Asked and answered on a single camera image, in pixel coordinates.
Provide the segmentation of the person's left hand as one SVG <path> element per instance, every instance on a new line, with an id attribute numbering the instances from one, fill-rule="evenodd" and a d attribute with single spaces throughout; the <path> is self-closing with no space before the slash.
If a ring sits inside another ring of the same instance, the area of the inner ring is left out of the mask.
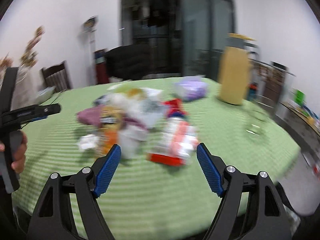
<path id="1" fill-rule="evenodd" d="M 24 170 L 26 160 L 25 153 L 27 151 L 28 142 L 27 136 L 23 131 L 20 131 L 20 135 L 22 136 L 21 143 L 17 150 L 12 154 L 13 162 L 11 164 L 11 168 L 17 174 L 21 174 Z"/>

